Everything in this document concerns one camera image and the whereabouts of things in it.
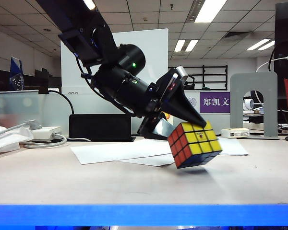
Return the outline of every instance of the ceiling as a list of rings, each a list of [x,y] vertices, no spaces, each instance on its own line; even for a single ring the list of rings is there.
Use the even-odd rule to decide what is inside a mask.
[[[193,0],[94,2],[112,32],[168,28],[168,58],[198,59],[269,56],[273,47],[246,49],[264,38],[274,39],[275,4],[288,0],[227,0],[212,23],[186,23]],[[0,31],[49,56],[60,56],[60,31],[35,0],[0,0]],[[244,39],[223,39],[229,31],[251,33]],[[174,52],[178,39],[199,42],[192,52]]]

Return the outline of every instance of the fluorescent light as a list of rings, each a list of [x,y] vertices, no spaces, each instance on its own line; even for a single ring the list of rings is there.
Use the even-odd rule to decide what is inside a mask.
[[[175,52],[180,52],[185,41],[186,40],[178,40],[174,51]]]
[[[197,42],[198,40],[191,40],[191,42],[188,44],[188,47],[186,48],[186,52],[192,51]]]
[[[95,8],[95,4],[93,3],[92,0],[83,0],[83,1],[90,10]]]
[[[227,0],[205,0],[200,12],[198,13],[195,23],[210,23],[219,13]]]
[[[264,50],[264,49],[267,49],[267,48],[269,48],[271,46],[274,46],[274,43],[275,43],[275,41],[269,42],[268,44],[260,47],[259,50]]]
[[[261,40],[260,42],[257,42],[255,45],[251,46],[250,48],[248,48],[247,50],[254,50],[256,49],[257,47],[263,45],[264,43],[266,43],[267,41],[269,41],[270,39],[268,38],[265,38],[263,40]]]

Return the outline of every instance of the desk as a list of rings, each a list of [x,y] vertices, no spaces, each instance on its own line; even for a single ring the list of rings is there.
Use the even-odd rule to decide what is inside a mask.
[[[0,204],[288,204],[288,142],[240,139],[249,156],[176,169],[81,165],[67,143],[0,154]]]

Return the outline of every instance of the robotic arm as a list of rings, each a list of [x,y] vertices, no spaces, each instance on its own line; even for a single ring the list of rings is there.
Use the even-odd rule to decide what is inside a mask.
[[[87,68],[88,74],[81,77],[90,80],[92,90],[124,113],[144,117],[138,134],[167,139],[175,127],[162,111],[205,127],[205,120],[184,95],[182,86],[188,74],[183,67],[172,68],[156,83],[147,84],[136,77],[145,67],[143,52],[131,44],[116,47],[97,8],[89,10],[83,0],[36,1],[61,30],[61,41]],[[98,72],[91,75],[89,67],[99,64]]]

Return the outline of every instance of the rubik's cube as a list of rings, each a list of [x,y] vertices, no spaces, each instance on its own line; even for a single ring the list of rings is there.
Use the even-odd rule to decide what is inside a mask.
[[[168,142],[178,169],[207,164],[222,151],[208,121],[205,128],[180,123],[168,137]]]

